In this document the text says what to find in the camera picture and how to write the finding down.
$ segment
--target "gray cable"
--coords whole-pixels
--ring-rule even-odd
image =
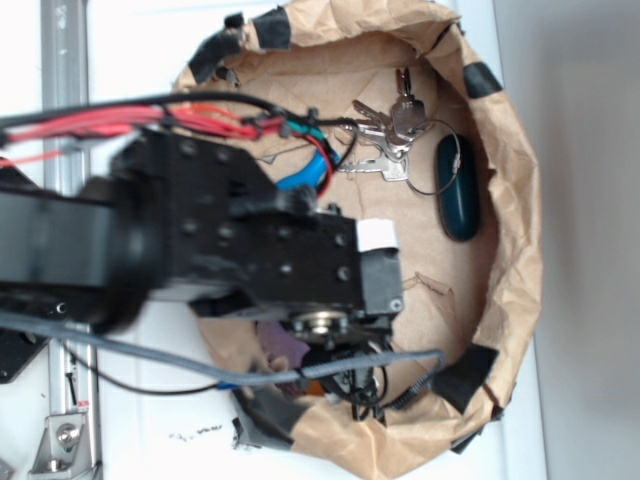
[[[0,328],[6,328],[7,330],[14,330],[17,332],[29,332],[40,337],[58,338],[61,340],[85,343],[93,345],[96,348],[102,348],[104,350],[110,350],[124,355],[131,355],[184,368],[186,370],[198,372],[238,386],[289,383],[302,378],[321,378],[359,368],[381,367],[383,365],[388,365],[389,363],[407,360],[421,360],[425,358],[437,358],[437,369],[441,369],[445,364],[445,357],[442,351],[427,350],[422,352],[381,352],[363,357],[336,360],[329,363],[284,372],[236,373],[223,370],[212,365],[207,365],[205,363],[196,362],[195,360],[190,360],[169,352],[110,340],[93,333],[73,330],[60,322],[42,320],[40,318],[14,312],[0,312]]]

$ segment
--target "black tape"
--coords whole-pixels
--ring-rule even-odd
[[[291,44],[291,25],[287,11],[278,7],[253,19],[258,44],[264,50],[287,50]]]
[[[460,360],[433,378],[431,390],[464,414],[471,397],[487,380],[497,357],[497,350],[471,345]]]
[[[491,411],[491,420],[490,422],[499,422],[504,417],[504,408],[499,407],[498,405],[494,405],[493,410]],[[471,444],[474,438],[478,435],[482,435],[482,431],[484,430],[484,426],[480,427],[475,432],[470,433],[469,435],[465,435],[464,437],[460,437],[457,440],[451,442],[451,451],[453,453],[457,453],[461,455],[467,447]]]
[[[224,18],[224,28],[240,28],[244,25],[242,12],[234,13]]]
[[[466,65],[462,75],[469,98],[483,98],[502,91],[502,85],[484,62]]]
[[[253,398],[242,390],[232,397],[242,426],[236,426],[239,442],[247,445],[289,450],[293,444],[291,431],[307,407],[288,400],[276,387],[253,389]]]
[[[473,441],[473,439],[476,438],[478,435],[482,435],[483,430],[484,430],[484,427],[481,427],[479,430],[476,430],[475,432],[470,433],[469,435],[465,435],[464,437],[454,440],[453,442],[451,442],[451,451],[453,453],[457,453],[458,455],[462,455],[462,452],[464,452],[467,449],[467,447],[471,445],[471,442]]]
[[[189,61],[189,69],[196,83],[209,80],[225,57],[239,54],[241,39],[240,31],[234,29],[222,30],[202,42]]]

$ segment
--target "metal bracket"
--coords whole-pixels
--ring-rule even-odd
[[[72,480],[94,469],[84,413],[52,415],[45,425],[29,480]]]
[[[0,458],[0,480],[9,480],[13,475],[13,468],[7,465]]]

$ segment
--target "white wall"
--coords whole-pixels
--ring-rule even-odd
[[[640,475],[640,3],[495,0],[540,157],[536,347],[550,478]]]

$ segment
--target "black cable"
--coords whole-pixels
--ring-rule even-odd
[[[353,118],[341,117],[341,118],[330,119],[330,120],[316,120],[316,124],[319,127],[340,127],[345,125],[349,125],[353,127],[352,129],[350,129],[351,133],[353,134],[351,138],[351,142],[349,143],[349,146],[347,147],[345,152],[342,154],[342,157],[340,158],[340,160],[338,160],[335,164],[335,170],[337,170],[340,167],[340,165],[342,165],[345,162],[347,157],[351,155],[351,152],[353,152],[353,149],[355,148],[356,143],[358,142],[358,137],[360,136],[360,131],[358,130],[358,122],[356,122],[355,119]]]
[[[298,116],[278,105],[251,95],[232,92],[190,92],[175,93],[169,95],[154,95],[150,97],[138,97],[127,100],[116,100],[111,102],[95,103],[91,105],[60,108],[41,113],[17,115],[7,117],[5,119],[0,119],[0,130],[10,127],[17,127],[20,125],[28,125],[31,123],[40,123],[54,118],[63,117],[65,115],[88,112],[91,110],[99,110],[101,108],[124,107],[131,105],[167,105],[171,103],[207,101],[221,101],[253,105],[254,107],[261,108],[262,110],[267,110],[272,115],[284,115],[288,119],[292,119],[298,123],[302,123],[303,125],[308,124],[305,117]]]
[[[107,375],[106,373],[101,372],[98,367],[89,365],[89,363],[85,359],[79,357],[78,355],[70,351],[64,342],[62,342],[61,345],[64,351],[67,352],[69,355],[71,355],[71,358],[74,361],[78,362],[80,365],[82,365],[84,368],[86,368],[87,370],[91,370],[93,373],[95,373],[98,377],[105,380],[106,382],[118,388],[121,388],[123,390],[127,390],[129,392],[139,393],[142,395],[153,395],[158,397],[171,397],[171,396],[178,396],[178,395],[193,395],[195,393],[202,393],[209,390],[216,390],[220,385],[219,382],[216,382],[209,385],[205,385],[203,387],[192,388],[188,390],[148,390],[146,388],[134,387],[132,385],[127,385],[126,383],[122,383],[120,380],[117,380],[111,375]]]
[[[394,410],[399,410],[401,408],[406,407],[413,399],[418,396],[420,393],[420,389],[426,385],[429,380],[431,380],[436,373],[440,372],[444,368],[444,362],[439,361],[438,364],[425,373],[422,377],[418,379],[416,383],[407,388],[404,392],[400,394],[398,398],[393,400],[392,402],[383,405],[382,408],[393,408]]]

